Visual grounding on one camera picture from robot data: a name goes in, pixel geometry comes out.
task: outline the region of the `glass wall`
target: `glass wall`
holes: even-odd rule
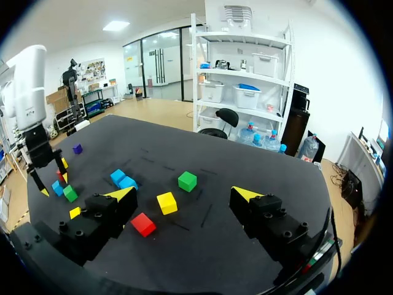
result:
[[[144,38],[142,48],[147,96],[181,101],[180,30]]]
[[[137,89],[143,92],[141,41],[138,40],[125,46],[123,57],[127,93],[135,94]]]
[[[207,41],[202,38],[199,38],[201,45],[196,45],[196,58],[197,65],[199,66],[201,62],[204,61],[203,52],[205,56],[207,56]],[[182,57],[183,57],[183,78],[184,78],[184,100],[192,101],[192,75],[193,75],[193,66],[192,66],[192,34],[191,27],[182,28]]]
[[[201,41],[196,52],[199,65],[204,61],[203,52],[207,54],[207,42]],[[148,36],[126,45],[123,53],[125,78],[133,94],[135,88],[141,88],[146,98],[192,101],[191,27]]]

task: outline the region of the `cardboard box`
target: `cardboard box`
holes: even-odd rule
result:
[[[88,91],[89,91],[89,92],[92,92],[92,91],[94,91],[94,90],[96,90],[96,89],[99,89],[99,83],[90,84],[90,85],[88,86]]]
[[[78,103],[82,102],[82,96],[80,95],[80,92],[78,91],[77,93],[77,101]],[[61,89],[59,91],[56,91],[46,97],[47,103],[53,104],[53,107],[55,108],[56,114],[59,112],[64,111],[66,108],[70,106],[68,98],[67,98],[67,89]]]

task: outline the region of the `black table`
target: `black table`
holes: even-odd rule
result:
[[[72,151],[77,143],[84,149],[80,155]],[[310,163],[143,121],[106,116],[66,138],[58,148],[69,164],[69,184],[79,198],[69,203],[52,191],[53,161],[38,171],[49,198],[28,179],[31,223],[43,220],[57,231],[60,221],[69,220],[69,210],[82,207],[86,197],[117,190],[110,174],[122,169],[139,184],[139,207],[133,216],[145,212],[157,230],[143,238],[128,223],[120,237],[110,239],[84,267],[138,288],[256,294],[273,286],[282,267],[256,239],[247,238],[229,209],[232,186],[276,194],[289,214],[308,221],[310,236],[322,229],[330,206],[322,173]],[[186,170],[198,177],[191,193],[177,186],[177,177]],[[156,196],[169,191],[178,212],[163,216]],[[324,270],[327,279],[331,269],[330,261]]]

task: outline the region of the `office chair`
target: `office chair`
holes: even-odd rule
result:
[[[231,109],[224,108],[216,111],[216,116],[218,118],[221,118],[225,122],[225,125],[222,130],[216,128],[206,128],[200,130],[198,133],[215,136],[227,140],[228,137],[231,135],[232,127],[236,128],[236,126],[239,123],[239,115],[236,112],[232,111]],[[227,124],[231,125],[228,135],[224,132],[224,129],[227,126]]]

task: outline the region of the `wooden floor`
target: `wooden floor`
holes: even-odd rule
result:
[[[136,101],[135,99],[132,99],[125,100],[116,106],[106,109],[105,113],[92,118],[91,122],[94,123],[108,114],[115,114],[118,116],[192,131],[193,120],[191,112],[192,103],[157,99]],[[55,146],[64,138],[66,138],[66,135],[61,134],[51,141],[51,145]],[[353,213],[351,206],[349,206],[349,204],[341,198],[340,188],[335,186],[330,180],[331,175],[336,175],[332,165],[333,164],[330,161],[322,160],[322,173],[324,175],[325,182],[329,190],[330,201],[335,212],[338,236],[343,240],[341,255],[343,257],[343,261],[346,262],[350,258],[350,252],[353,248]],[[9,220],[6,223],[6,228],[8,230],[12,230],[18,221],[18,225],[29,221],[28,213],[20,220],[20,218],[28,211],[26,183],[19,173],[12,172],[8,179],[4,181],[4,184],[11,190]],[[332,276],[334,276],[336,269],[337,258],[335,258],[333,263]]]

